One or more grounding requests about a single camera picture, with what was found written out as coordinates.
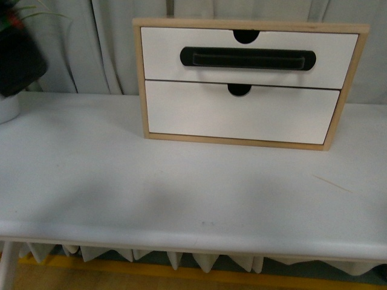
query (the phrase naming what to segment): table leg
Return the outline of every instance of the table leg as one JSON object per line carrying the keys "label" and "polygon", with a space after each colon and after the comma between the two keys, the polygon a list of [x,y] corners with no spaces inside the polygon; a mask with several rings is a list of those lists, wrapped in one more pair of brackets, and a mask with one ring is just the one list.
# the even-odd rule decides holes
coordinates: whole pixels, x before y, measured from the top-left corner
{"label": "table leg", "polygon": [[0,290],[12,290],[19,260],[19,250],[23,243],[5,242],[0,260]]}

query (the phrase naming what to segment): black handle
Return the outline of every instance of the black handle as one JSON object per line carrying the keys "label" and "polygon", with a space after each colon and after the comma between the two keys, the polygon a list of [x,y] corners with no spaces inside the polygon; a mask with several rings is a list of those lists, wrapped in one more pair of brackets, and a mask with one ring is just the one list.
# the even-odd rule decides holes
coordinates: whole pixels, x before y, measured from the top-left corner
{"label": "black handle", "polygon": [[180,60],[185,66],[308,71],[316,63],[316,55],[307,50],[184,47]]}

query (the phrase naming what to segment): white pot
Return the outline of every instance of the white pot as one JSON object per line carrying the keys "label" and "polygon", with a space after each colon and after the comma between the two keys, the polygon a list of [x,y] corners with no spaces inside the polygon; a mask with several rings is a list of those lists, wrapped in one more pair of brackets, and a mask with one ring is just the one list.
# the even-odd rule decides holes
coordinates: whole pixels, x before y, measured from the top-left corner
{"label": "white pot", "polygon": [[12,120],[20,113],[18,95],[3,97],[0,95],[0,124]]}

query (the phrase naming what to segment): drawer unit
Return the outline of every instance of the drawer unit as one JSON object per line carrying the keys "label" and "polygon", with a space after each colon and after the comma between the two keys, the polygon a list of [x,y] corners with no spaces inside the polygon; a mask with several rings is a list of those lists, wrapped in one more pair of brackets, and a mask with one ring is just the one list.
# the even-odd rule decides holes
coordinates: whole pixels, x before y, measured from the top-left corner
{"label": "drawer unit", "polygon": [[368,29],[134,19],[144,135],[328,150]]}

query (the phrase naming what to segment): white drawer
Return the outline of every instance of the white drawer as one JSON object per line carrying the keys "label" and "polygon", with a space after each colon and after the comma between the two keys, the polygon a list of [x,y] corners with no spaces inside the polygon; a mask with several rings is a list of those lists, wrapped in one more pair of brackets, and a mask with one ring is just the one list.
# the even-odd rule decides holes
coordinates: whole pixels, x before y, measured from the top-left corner
{"label": "white drawer", "polygon": [[339,91],[145,81],[150,133],[323,144]]}
{"label": "white drawer", "polygon": [[[251,43],[239,43],[233,30],[141,27],[143,65],[147,80],[341,89],[358,34],[260,31]],[[184,66],[184,47],[307,50],[316,55],[308,71]]]}

